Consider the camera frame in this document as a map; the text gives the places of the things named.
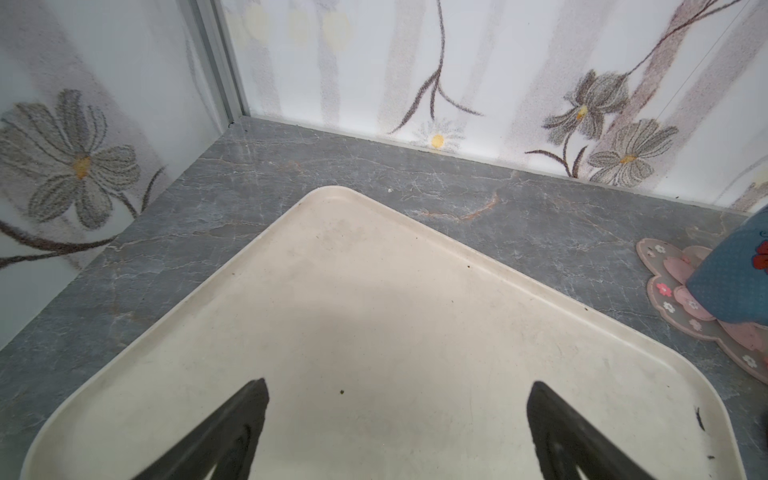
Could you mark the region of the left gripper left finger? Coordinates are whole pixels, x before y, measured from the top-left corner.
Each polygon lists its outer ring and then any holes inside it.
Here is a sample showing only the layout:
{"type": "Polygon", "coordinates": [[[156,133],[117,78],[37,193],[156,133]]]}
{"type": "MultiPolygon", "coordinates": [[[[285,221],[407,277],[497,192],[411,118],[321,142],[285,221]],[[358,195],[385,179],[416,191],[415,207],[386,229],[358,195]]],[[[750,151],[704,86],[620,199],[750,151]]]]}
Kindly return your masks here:
{"type": "Polygon", "coordinates": [[[247,479],[268,403],[266,381],[247,382],[135,479],[247,479]]]}

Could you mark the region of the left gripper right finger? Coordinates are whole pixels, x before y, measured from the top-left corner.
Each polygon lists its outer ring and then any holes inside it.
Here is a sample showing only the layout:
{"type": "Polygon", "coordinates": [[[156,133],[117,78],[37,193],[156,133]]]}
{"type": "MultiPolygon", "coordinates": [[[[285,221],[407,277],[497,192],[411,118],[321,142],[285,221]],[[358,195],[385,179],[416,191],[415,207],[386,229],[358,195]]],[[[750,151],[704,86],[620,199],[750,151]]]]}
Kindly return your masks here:
{"type": "Polygon", "coordinates": [[[526,414],[545,479],[651,477],[546,383],[533,383],[526,414]]]}

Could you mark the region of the beige plastic tray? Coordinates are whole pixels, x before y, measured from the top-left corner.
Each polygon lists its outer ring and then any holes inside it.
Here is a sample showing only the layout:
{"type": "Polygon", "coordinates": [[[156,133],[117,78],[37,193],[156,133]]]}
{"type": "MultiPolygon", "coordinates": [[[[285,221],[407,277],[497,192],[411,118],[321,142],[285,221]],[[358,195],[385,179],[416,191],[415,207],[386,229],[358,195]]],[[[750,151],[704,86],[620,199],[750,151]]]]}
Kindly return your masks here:
{"type": "Polygon", "coordinates": [[[334,186],[65,400],[21,475],[132,478],[260,378],[256,479],[537,479],[538,381],[657,479],[745,475],[723,402],[683,356],[334,186]]]}

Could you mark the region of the pink cherry blossom coaster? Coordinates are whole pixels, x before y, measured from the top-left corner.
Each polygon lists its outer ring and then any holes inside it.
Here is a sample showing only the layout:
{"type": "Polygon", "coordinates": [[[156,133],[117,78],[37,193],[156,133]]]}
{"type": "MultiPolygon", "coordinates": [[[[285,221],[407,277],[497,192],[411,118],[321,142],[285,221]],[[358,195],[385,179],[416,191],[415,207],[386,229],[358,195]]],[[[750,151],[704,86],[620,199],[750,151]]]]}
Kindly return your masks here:
{"type": "Polygon", "coordinates": [[[646,293],[661,317],[693,338],[716,343],[741,369],[766,383],[767,328],[717,319],[686,286],[686,281],[711,250],[704,246],[680,249],[662,240],[644,238],[636,244],[636,251],[652,273],[646,293]]]}

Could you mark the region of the blue mug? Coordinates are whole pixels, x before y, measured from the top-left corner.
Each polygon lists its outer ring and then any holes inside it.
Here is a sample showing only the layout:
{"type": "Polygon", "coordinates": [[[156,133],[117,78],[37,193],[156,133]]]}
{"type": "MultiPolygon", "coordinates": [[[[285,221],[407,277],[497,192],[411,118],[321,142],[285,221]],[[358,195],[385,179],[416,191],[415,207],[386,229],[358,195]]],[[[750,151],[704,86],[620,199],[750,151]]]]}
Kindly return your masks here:
{"type": "Polygon", "coordinates": [[[767,209],[748,218],[695,269],[686,288],[730,324],[767,324],[767,209]]]}

